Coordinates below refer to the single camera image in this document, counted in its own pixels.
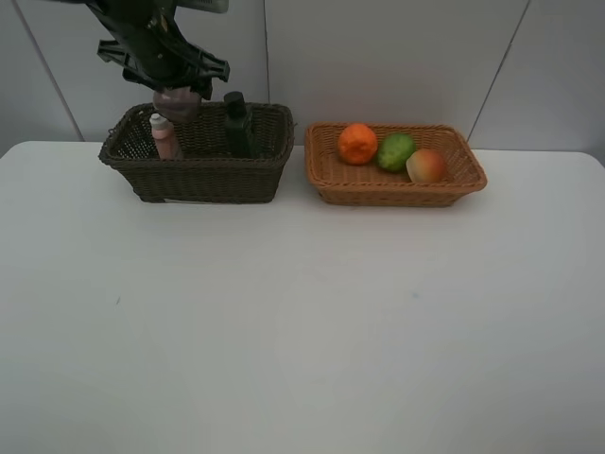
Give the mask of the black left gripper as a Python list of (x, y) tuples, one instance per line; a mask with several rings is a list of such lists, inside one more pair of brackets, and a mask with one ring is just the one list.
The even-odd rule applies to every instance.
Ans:
[(177, 1), (87, 1), (87, 8), (112, 35), (97, 55), (123, 68), (123, 79), (162, 92), (189, 87), (210, 100), (213, 81), (229, 80), (230, 65), (188, 42), (176, 21)]

